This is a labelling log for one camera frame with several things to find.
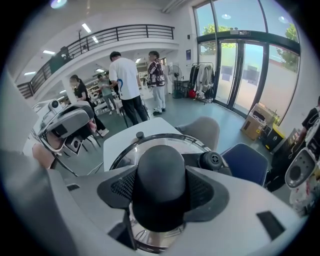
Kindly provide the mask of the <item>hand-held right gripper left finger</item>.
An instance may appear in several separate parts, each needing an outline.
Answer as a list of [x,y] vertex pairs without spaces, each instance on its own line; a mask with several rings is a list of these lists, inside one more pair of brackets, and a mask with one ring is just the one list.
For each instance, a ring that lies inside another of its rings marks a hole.
[[125,210],[111,208],[97,192],[100,183],[127,170],[129,167],[122,167],[70,180],[64,180],[57,170],[48,171],[53,197],[75,244],[76,255],[136,255],[133,249],[109,235],[113,228],[123,222]]

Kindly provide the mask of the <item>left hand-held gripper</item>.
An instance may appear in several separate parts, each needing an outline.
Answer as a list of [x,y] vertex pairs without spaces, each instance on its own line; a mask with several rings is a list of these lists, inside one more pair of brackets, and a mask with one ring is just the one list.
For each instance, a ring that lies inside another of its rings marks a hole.
[[[60,149],[52,148],[47,141],[47,133],[52,132],[63,139]],[[78,155],[83,141],[96,132],[94,112],[88,103],[74,103],[62,108],[49,106],[37,128],[37,137],[46,149],[53,154],[68,151]]]

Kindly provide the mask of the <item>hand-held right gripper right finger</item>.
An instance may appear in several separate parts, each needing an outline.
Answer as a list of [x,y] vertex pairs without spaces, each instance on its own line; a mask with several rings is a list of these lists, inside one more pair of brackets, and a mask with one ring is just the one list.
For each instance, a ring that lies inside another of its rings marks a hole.
[[[229,202],[211,221],[187,223],[164,256],[275,256],[289,246],[307,221],[254,182],[196,167],[193,171],[224,185]],[[262,212],[271,212],[284,227],[274,240],[257,216]]]

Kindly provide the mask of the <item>person's left hand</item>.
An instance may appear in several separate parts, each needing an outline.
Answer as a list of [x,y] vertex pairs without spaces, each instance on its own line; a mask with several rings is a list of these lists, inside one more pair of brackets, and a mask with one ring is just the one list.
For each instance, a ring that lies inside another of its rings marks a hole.
[[48,144],[55,150],[60,149],[63,145],[63,139],[54,135],[51,131],[46,134]]

